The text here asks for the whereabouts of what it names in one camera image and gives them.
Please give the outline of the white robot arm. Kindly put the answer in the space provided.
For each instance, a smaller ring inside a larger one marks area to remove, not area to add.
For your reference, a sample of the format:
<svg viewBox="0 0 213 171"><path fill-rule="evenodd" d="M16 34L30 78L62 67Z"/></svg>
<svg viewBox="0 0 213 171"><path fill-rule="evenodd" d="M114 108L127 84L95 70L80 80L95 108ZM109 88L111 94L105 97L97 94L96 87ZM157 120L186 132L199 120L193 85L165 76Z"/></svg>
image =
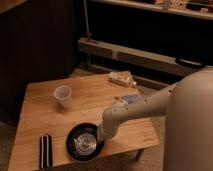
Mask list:
<svg viewBox="0 0 213 171"><path fill-rule="evenodd" d="M213 69L200 70L134 103L109 107L97 139L129 120L166 117L164 171L213 171Z"/></svg>

